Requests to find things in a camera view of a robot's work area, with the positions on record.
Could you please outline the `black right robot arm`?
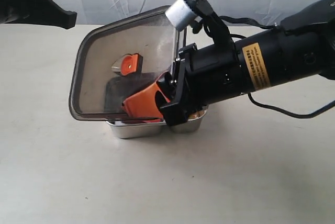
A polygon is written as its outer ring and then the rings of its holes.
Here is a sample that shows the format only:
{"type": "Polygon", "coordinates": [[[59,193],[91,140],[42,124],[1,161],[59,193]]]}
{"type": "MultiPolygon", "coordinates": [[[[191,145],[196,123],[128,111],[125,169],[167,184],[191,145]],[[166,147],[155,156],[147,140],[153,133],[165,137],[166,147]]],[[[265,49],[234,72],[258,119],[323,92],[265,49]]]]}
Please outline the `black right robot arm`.
{"type": "Polygon", "coordinates": [[[231,34],[227,23],[257,21],[219,16],[208,0],[177,0],[165,15],[177,30],[205,30],[213,43],[181,48],[171,72],[123,101],[130,117],[176,126],[223,100],[312,75],[334,79],[334,0],[314,2],[250,37],[231,34]]]}

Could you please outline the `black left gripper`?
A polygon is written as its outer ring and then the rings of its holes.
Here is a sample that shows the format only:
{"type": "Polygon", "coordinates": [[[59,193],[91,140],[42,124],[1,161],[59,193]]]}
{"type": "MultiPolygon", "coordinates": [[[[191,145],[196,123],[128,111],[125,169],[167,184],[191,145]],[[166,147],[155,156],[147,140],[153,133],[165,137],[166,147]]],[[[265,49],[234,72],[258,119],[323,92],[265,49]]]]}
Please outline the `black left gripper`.
{"type": "Polygon", "coordinates": [[[61,8],[54,0],[1,0],[1,24],[30,24],[71,29],[77,13],[61,8]]]}

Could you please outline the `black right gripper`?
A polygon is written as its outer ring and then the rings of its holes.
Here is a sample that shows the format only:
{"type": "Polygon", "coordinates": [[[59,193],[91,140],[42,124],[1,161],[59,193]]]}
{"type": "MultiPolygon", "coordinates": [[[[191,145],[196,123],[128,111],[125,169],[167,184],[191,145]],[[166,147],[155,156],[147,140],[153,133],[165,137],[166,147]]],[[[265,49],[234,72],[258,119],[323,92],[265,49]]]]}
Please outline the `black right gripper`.
{"type": "Polygon", "coordinates": [[[176,126],[207,105],[238,96],[243,82],[234,43],[201,49],[191,44],[179,51],[172,73],[127,97],[122,108],[131,118],[164,118],[168,126],[176,126]]]}

